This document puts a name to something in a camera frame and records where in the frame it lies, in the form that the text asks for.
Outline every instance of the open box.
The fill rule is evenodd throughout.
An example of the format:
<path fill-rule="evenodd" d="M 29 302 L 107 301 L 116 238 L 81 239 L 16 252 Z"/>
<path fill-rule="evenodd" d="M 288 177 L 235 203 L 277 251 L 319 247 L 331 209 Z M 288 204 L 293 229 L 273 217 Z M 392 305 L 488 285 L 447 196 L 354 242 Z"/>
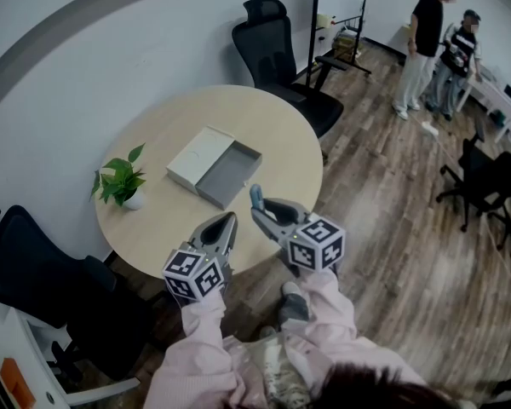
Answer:
<path fill-rule="evenodd" d="M 168 176 L 225 210 L 261 164 L 261 153 L 205 127 L 167 166 Z"/>

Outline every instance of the black cap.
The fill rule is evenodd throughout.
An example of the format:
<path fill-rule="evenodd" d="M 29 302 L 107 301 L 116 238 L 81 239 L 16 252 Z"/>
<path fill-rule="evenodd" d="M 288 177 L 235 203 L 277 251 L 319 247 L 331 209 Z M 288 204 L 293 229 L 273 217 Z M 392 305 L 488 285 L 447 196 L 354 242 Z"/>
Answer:
<path fill-rule="evenodd" d="M 463 18 L 471 17 L 475 18 L 477 21 L 480 21 L 479 14 L 477 14 L 474 10 L 468 9 L 466 12 L 463 13 Z"/>

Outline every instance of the orange object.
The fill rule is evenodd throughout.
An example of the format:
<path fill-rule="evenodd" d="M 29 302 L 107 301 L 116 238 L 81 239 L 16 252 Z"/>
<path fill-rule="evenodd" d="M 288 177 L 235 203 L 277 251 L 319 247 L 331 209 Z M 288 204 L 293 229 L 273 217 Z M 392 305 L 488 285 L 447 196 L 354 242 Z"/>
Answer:
<path fill-rule="evenodd" d="M 6 358 L 3 360 L 0 377 L 6 385 L 6 389 L 15 398 L 21 409 L 30 409 L 34 406 L 36 399 L 29 390 L 23 375 L 20 373 L 15 359 Z"/>

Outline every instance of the pink jacket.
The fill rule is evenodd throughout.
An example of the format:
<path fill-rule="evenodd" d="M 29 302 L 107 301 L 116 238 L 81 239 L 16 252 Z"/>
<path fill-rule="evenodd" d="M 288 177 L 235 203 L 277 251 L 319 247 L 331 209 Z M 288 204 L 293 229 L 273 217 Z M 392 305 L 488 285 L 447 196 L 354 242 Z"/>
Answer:
<path fill-rule="evenodd" d="M 282 334 L 288 359 L 311 394 L 319 392 L 335 363 L 387 366 L 400 370 L 406 382 L 424 384 L 393 351 L 356 336 L 352 302 L 339 292 L 332 272 L 306 272 L 297 282 L 307 294 L 311 319 L 306 325 L 283 328 Z M 234 337 L 222 339 L 225 310 L 219 291 L 181 310 L 186 337 L 167 350 L 153 376 L 146 409 L 221 409 L 224 401 L 268 407 L 262 374 L 246 347 Z"/>

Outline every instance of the pink sleeve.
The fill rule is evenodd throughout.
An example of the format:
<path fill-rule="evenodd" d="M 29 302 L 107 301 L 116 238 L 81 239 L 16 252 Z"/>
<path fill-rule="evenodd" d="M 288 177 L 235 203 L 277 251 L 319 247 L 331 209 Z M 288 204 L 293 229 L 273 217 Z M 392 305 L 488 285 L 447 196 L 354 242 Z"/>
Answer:
<path fill-rule="evenodd" d="M 238 387 L 233 361 L 223 348 L 220 330 L 225 304 L 219 290 L 202 302 L 185 306 L 181 317 L 186 337 L 169 347 L 155 372 L 145 408 L 221 407 Z"/>
<path fill-rule="evenodd" d="M 356 338 L 354 306 L 339 292 L 337 277 L 302 271 L 300 287 L 308 294 L 311 317 L 304 329 L 305 338 L 317 347 L 350 342 Z"/>

